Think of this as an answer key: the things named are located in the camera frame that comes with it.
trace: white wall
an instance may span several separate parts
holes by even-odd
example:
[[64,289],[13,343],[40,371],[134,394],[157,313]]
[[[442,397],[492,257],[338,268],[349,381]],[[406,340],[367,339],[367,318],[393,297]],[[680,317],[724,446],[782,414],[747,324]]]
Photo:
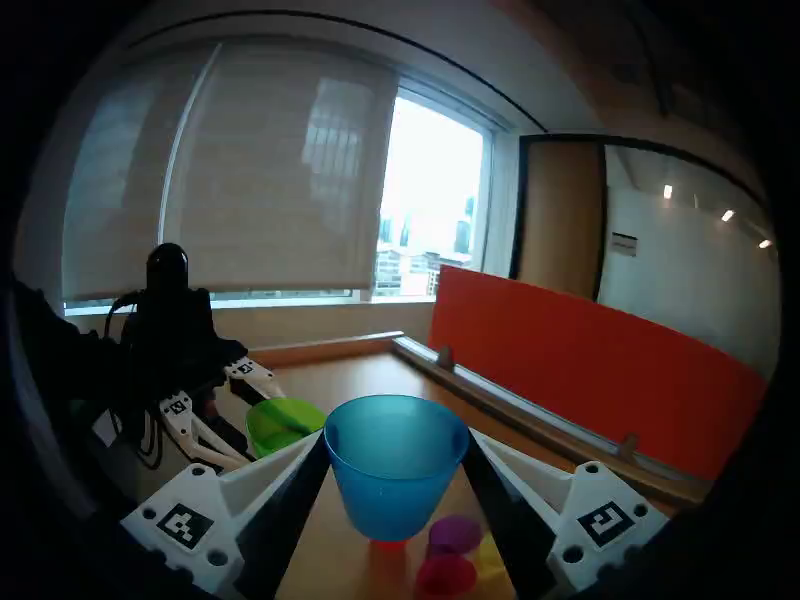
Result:
[[[217,335],[248,348],[329,340],[386,331],[403,331],[428,343],[433,302],[362,303],[333,306],[232,308],[213,311]],[[125,315],[115,315],[111,335],[119,337]],[[71,316],[83,333],[103,333],[105,315]]]
[[608,233],[638,238],[635,257],[606,245],[598,301],[665,325],[769,378],[780,336],[780,275],[769,251],[719,215],[610,188]]

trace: red divider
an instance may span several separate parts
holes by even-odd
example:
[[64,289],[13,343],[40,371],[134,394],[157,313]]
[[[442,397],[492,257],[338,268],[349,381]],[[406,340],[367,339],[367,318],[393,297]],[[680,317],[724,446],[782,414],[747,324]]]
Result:
[[714,479],[766,383],[682,333],[589,300],[443,267],[429,346],[615,442]]

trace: ceiling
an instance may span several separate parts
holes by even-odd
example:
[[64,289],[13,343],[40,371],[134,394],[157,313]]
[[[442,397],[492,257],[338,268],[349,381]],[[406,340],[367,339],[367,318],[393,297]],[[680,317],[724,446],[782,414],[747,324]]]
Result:
[[619,83],[645,88],[667,115],[700,125],[740,151],[739,126],[713,77],[641,2],[528,0]]

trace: roller shade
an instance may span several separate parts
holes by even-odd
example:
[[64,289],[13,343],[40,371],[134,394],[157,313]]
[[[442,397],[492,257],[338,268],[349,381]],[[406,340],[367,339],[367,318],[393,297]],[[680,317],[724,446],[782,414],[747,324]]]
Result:
[[110,82],[84,134],[68,189],[64,300],[116,297],[144,287],[175,132],[210,52],[171,53],[128,67]]
[[317,49],[226,43],[183,130],[163,240],[211,290],[371,287],[397,80]]

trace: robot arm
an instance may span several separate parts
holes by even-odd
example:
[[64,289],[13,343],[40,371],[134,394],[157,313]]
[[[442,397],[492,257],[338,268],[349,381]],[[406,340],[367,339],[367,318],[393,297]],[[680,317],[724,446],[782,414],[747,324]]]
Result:
[[[284,396],[272,371],[247,356],[227,365],[224,372],[231,391],[249,404]],[[190,458],[219,466],[223,471],[234,471],[251,462],[194,414],[192,399],[185,392],[162,400],[159,412],[173,439]]]

